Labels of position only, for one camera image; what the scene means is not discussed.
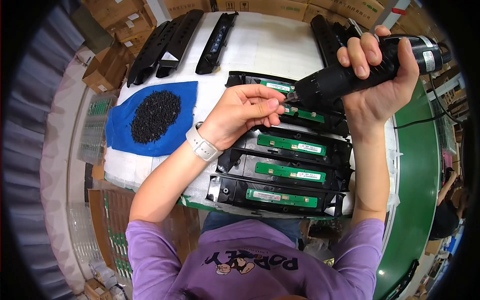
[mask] right hand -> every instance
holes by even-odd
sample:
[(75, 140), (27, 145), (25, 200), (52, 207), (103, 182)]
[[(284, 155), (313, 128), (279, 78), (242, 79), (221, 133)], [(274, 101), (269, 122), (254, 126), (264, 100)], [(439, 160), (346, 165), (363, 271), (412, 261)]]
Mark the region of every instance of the right hand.
[[(378, 25), (375, 33), (388, 36), (390, 30)], [(344, 67), (352, 66), (360, 79), (367, 79), (370, 65), (378, 66), (382, 62), (377, 39), (371, 33), (364, 33), (360, 38), (351, 37), (347, 46), (338, 50), (338, 61)], [(368, 137), (374, 129), (383, 130), (385, 122), (410, 101), (419, 77), (419, 67), (407, 38), (398, 43), (398, 60), (400, 68), (393, 80), (343, 97), (352, 136)]]

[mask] left hand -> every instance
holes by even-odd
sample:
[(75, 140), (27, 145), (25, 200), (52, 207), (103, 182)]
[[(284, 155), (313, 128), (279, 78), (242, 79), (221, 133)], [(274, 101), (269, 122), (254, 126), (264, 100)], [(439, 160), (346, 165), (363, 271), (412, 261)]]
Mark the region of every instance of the left hand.
[(278, 115), (285, 112), (279, 103), (284, 99), (281, 92), (262, 84), (229, 87), (198, 133), (218, 150), (225, 150), (255, 125), (278, 126)]

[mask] white watch strap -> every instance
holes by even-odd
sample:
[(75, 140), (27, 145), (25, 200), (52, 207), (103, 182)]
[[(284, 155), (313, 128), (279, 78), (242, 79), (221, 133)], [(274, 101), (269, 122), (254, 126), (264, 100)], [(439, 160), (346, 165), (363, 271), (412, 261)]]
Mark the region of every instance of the white watch strap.
[(201, 125), (203, 122), (194, 124), (185, 134), (187, 141), (192, 146), (192, 150), (201, 159), (205, 161), (214, 161), (219, 157), (223, 151), (219, 151), (209, 141), (203, 139), (197, 131), (197, 125)]

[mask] black cable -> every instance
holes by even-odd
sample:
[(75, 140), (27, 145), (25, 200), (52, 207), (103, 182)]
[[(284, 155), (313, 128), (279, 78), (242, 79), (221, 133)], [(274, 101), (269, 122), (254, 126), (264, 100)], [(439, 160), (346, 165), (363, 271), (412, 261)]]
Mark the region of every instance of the black cable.
[(453, 122), (456, 122), (456, 123), (459, 123), (459, 124), (462, 123), (462, 121), (457, 120), (457, 119), (455, 119), (454, 117), (452, 117), (452, 116), (448, 113), (448, 111), (444, 108), (442, 102), (440, 101), (440, 98), (438, 97), (437, 91), (435, 90), (435, 86), (433, 85), (432, 74), (429, 73), (428, 76), (429, 76), (429, 78), (430, 78), (430, 83), (432, 84), (433, 94), (435, 95), (435, 100), (437, 100), (438, 104), (439, 104), (440, 107), (442, 108), (443, 113), (440, 114), (440, 115), (438, 115), (438, 116), (432, 117), (432, 118), (428, 118), (428, 119), (424, 119), (424, 120), (418, 120), (418, 121), (410, 122), (410, 123), (405, 124), (405, 125), (402, 125), (402, 126), (396, 126), (396, 127), (394, 127), (394, 129), (402, 129), (402, 128), (405, 128), (405, 127), (408, 127), (408, 126), (411, 126), (411, 125), (434, 121), (434, 120), (436, 120), (436, 119), (439, 119), (439, 118), (443, 117), (444, 115), (447, 115)]

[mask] person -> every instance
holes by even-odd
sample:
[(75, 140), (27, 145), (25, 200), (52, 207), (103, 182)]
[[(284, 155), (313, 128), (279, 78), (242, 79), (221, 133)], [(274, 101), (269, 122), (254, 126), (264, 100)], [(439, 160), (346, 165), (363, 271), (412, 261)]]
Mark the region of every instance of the person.
[(440, 240), (451, 236), (458, 227), (460, 219), (464, 218), (468, 206), (468, 193), (461, 189), (459, 201), (454, 203), (452, 186), (455, 184), (457, 173), (452, 170), (450, 177), (438, 192), (437, 208), (433, 217), (429, 240)]
[[(377, 26), (378, 36), (390, 31)], [(378, 41), (364, 33), (337, 52), (339, 62), (366, 79), (382, 61)], [(133, 268), (134, 299), (371, 299), (389, 195), (385, 122), (412, 96), (419, 68), (408, 39), (398, 44), (396, 77), (343, 97), (356, 163), (352, 230), (333, 250), (333, 267), (295, 249), (288, 225), (268, 219), (209, 214), (198, 248), (183, 265), (158, 223), (208, 162), (184, 142), (143, 182), (133, 200), (126, 231)], [(198, 128), (200, 136), (224, 150), (255, 125), (279, 125), (285, 97), (259, 84), (226, 89)]]

